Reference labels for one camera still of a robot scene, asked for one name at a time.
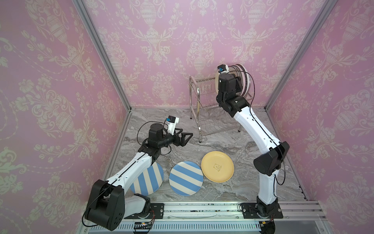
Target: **pink wallpaper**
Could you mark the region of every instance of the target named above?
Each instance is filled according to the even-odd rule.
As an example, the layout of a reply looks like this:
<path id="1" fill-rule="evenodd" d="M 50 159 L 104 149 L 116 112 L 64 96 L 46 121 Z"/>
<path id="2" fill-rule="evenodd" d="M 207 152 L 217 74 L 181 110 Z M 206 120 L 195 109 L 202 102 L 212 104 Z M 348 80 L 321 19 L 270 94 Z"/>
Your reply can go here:
<path id="1" fill-rule="evenodd" d="M 374 1 L 339 0 L 270 111 L 335 234 L 374 222 Z"/>
<path id="2" fill-rule="evenodd" d="M 264 106 L 323 2 L 85 0 L 132 107 L 186 107 L 189 76 L 222 63 L 251 71 Z"/>
<path id="3" fill-rule="evenodd" d="M 72 1 L 0 6 L 0 233 L 75 233 L 126 112 Z"/>

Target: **dish rack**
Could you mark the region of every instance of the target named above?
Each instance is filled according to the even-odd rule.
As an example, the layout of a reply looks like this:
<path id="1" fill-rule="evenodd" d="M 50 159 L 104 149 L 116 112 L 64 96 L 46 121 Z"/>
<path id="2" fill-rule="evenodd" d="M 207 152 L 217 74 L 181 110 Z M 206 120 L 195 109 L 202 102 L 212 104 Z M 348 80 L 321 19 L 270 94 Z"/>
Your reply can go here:
<path id="1" fill-rule="evenodd" d="M 199 142 L 201 138 L 214 133 L 238 128 L 241 125 L 218 106 L 216 101 L 215 77 L 206 79 L 195 79 L 190 76 L 190 119 L 194 118 L 199 129 Z M 252 96 L 247 94 L 247 101 Z"/>

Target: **black cable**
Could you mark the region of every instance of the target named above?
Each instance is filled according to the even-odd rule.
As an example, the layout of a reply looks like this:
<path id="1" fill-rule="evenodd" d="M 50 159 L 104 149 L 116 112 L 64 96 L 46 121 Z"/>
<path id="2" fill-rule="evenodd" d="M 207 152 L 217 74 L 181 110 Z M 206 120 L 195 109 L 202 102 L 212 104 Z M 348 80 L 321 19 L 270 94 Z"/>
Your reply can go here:
<path id="1" fill-rule="evenodd" d="M 274 230 L 276 229 L 274 220 L 269 221 L 266 224 L 273 226 L 273 228 L 267 227 L 267 228 L 264 228 L 263 230 L 261 229 L 260 233 L 262 233 L 262 234 L 273 234 Z"/>
<path id="2" fill-rule="evenodd" d="M 148 223 L 148 225 L 149 224 L 151 224 L 151 227 L 148 229 L 148 231 L 145 233 L 145 234 L 147 234 L 151 229 L 152 229 L 152 227 L 153 227 L 153 224 L 154 224 L 154 221 L 155 221 L 155 214 L 154 214 L 154 210 L 150 210 L 152 213 L 153 213 L 153 217 L 152 217 L 152 219 L 151 219 L 151 221 Z M 137 230 L 144 230 L 145 228 L 144 227 L 134 227 L 134 233 L 137 233 Z"/>
<path id="3" fill-rule="evenodd" d="M 275 177 L 275 180 L 277 181 L 277 184 L 279 184 L 279 185 L 283 185 L 284 181 L 286 180 L 286 164 L 284 163 L 284 160 L 283 160 L 283 170 L 284 170 L 284 178 L 283 178 L 282 183 L 279 183 L 277 177 Z"/>
<path id="4" fill-rule="evenodd" d="M 171 146 L 169 145 L 169 147 L 170 147 L 170 151 L 169 151 L 169 153 L 170 153 L 171 152 Z M 167 154 L 169 154 L 169 153 L 167 153 Z M 164 155 L 167 155 L 167 154 L 160 154 L 160 155 L 164 156 Z"/>
<path id="5" fill-rule="evenodd" d="M 273 182 L 273 194 L 274 194 L 274 197 L 278 198 L 277 195 L 275 195 L 275 180 Z"/>
<path id="6" fill-rule="evenodd" d="M 134 163 L 133 164 L 131 164 L 124 172 L 122 172 L 122 174 L 120 175 L 120 176 L 118 176 L 118 178 L 120 178 L 132 165 L 134 165 Z M 103 195 L 104 193 L 105 193 L 105 191 L 106 190 L 108 190 L 109 189 L 109 187 L 110 186 L 108 186 L 104 191 L 102 191 L 92 202 L 91 202 L 91 204 L 89 205 L 89 206 L 87 206 L 87 208 L 86 208 L 86 210 L 83 212 L 83 215 L 82 215 L 82 224 L 83 224 L 83 226 L 85 226 L 85 227 L 88 227 L 88 228 L 91 228 L 91 227 L 96 227 L 96 226 L 98 226 L 98 224 L 96 224 L 96 225 L 86 225 L 85 223 L 84 223 L 84 221 L 83 221 L 83 217 L 85 216 L 85 213 L 87 212 L 87 210 L 88 210 L 88 208 L 101 196 L 101 195 Z"/>
<path id="7" fill-rule="evenodd" d="M 138 142 L 139 145 L 142 145 L 142 144 L 140 144 L 140 142 L 139 142 L 139 140 L 138 140 L 139 132 L 140 132 L 141 128 L 142 128 L 144 125 L 146 125 L 147 123 L 160 123 L 160 124 L 163 124 L 163 125 L 166 124 L 165 122 L 163 123 L 163 122 L 157 122 L 157 121 L 148 121 L 148 122 L 146 122 L 145 124 L 143 124 L 143 125 L 139 128 L 139 130 L 138 130 L 138 134 L 137 134 L 137 142 Z"/>
<path id="8" fill-rule="evenodd" d="M 264 133 L 270 138 L 271 141 L 274 142 L 274 140 L 268 135 L 268 133 L 262 128 L 261 124 L 259 122 L 257 122 L 257 120 L 253 117 L 253 114 L 252 114 L 252 103 L 253 103 L 253 100 L 255 100 L 255 95 L 256 95 L 256 89 L 255 89 L 255 81 L 253 80 L 253 77 L 251 76 L 251 74 L 249 72 L 246 72 L 246 71 L 240 71 L 240 70 L 234 70 L 234 71 L 230 71 L 230 72 L 244 72 L 244 73 L 247 73 L 251 79 L 252 79 L 252 83 L 253 83 L 253 98 L 252 98 L 252 101 L 251 101 L 251 104 L 249 105 L 249 112 L 250 114 L 252 115 L 252 118 L 254 121 L 256 121 L 256 123 L 259 125 L 259 127 L 264 131 Z M 282 156 L 282 159 L 283 159 L 283 153 L 281 151 L 281 149 L 279 148 L 279 145 L 277 145 L 275 142 L 274 144 L 277 146 L 279 152 L 280 152 L 280 155 Z M 277 181 L 277 184 L 279 185 L 283 185 L 284 184 L 284 181 L 286 180 L 286 167 L 285 167 L 285 164 L 284 164 L 284 159 L 283 159 L 283 167 L 284 167 L 284 178 L 283 178 L 283 182 L 280 184 L 277 180 L 277 177 L 275 177 L 275 180 Z"/>
<path id="9" fill-rule="evenodd" d="M 88 228 L 91 228 L 91 227 L 96 227 L 96 226 L 98 226 L 98 224 L 95 224 L 95 225 L 86 225 L 85 224 L 85 222 L 83 221 L 83 217 L 85 216 L 85 213 L 87 212 L 87 210 L 88 210 L 88 208 L 101 196 L 101 195 L 103 195 L 104 193 L 105 193 L 105 191 L 106 190 L 108 190 L 108 188 L 109 188 L 109 186 L 104 190 L 104 191 L 102 191 L 98 196 L 97 196 L 97 198 L 95 198 L 92 202 L 91 202 L 91 204 L 89 205 L 89 206 L 87 206 L 87 208 L 86 208 L 86 210 L 83 212 L 83 215 L 82 215 L 82 224 L 83 224 L 83 226 L 85 226 L 85 227 L 88 227 Z"/>

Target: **marble floor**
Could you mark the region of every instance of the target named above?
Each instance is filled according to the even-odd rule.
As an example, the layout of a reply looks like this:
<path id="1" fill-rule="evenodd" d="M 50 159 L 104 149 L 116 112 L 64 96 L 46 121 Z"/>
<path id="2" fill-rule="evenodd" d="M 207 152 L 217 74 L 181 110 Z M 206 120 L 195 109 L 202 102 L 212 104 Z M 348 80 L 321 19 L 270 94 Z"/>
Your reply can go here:
<path id="1" fill-rule="evenodd" d="M 273 133 L 275 131 L 262 108 L 254 109 L 258 118 Z M 133 109 L 132 116 L 125 134 L 121 150 L 117 157 L 113 172 L 120 170 L 135 155 L 139 148 L 136 136 L 139 127 L 147 121 L 164 122 L 169 115 L 179 117 L 177 128 L 183 128 L 184 132 L 193 133 L 194 136 L 185 147 L 172 145 L 171 153 L 160 156 L 157 162 L 164 170 L 164 180 L 161 187 L 148 197 L 152 201 L 255 201 L 259 190 L 258 171 L 253 166 L 253 159 L 260 156 L 258 147 L 243 129 L 227 130 L 220 133 L 202 137 L 199 143 L 199 132 L 194 119 L 190 119 L 187 109 Z M 139 133 L 139 141 L 142 142 L 148 136 L 149 126 L 146 124 Z M 201 166 L 204 155 L 210 151 L 222 151 L 234 162 L 234 174 L 224 183 L 215 183 L 204 176 L 201 189 L 191 196 L 176 194 L 169 185 L 169 173 L 173 166 L 181 161 L 192 161 Z M 169 152 L 169 148 L 163 148 L 161 154 Z M 284 185 L 277 187 L 279 200 L 304 200 L 295 174 L 286 160 L 286 181 Z M 280 181 L 283 181 L 283 165 L 279 172 Z M 126 197 L 132 196 L 128 190 Z"/>

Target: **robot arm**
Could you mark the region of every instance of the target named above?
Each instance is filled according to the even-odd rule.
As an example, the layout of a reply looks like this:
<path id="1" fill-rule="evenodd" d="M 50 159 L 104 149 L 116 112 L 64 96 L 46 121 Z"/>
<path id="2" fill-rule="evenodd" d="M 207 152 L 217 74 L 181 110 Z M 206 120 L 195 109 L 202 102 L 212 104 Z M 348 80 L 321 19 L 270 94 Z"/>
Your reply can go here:
<path id="1" fill-rule="evenodd" d="M 238 121 L 257 144 L 261 156 L 254 159 L 254 166 L 260 175 L 260 191 L 257 197 L 257 208 L 262 217 L 277 206 L 275 177 L 279 173 L 281 163 L 286 156 L 289 145 L 280 142 L 257 118 L 247 100 L 236 93 L 241 90 L 238 77 L 227 71 L 227 65 L 218 67 L 217 102 L 226 112 Z"/>
<path id="2" fill-rule="evenodd" d="M 183 133 L 183 129 L 175 128 L 178 121 L 179 118 L 169 116 L 167 132 L 164 132 L 166 130 L 162 124 L 152 124 L 148 138 L 143 141 L 134 158 L 106 181 L 97 180 L 94 183 L 84 213 L 87 220 L 112 231 L 123 217 L 149 213 L 150 199 L 148 197 L 135 194 L 125 199 L 125 192 L 135 179 L 157 160 L 161 154 L 161 148 L 171 144 L 185 146 L 191 139 L 192 133 Z"/>

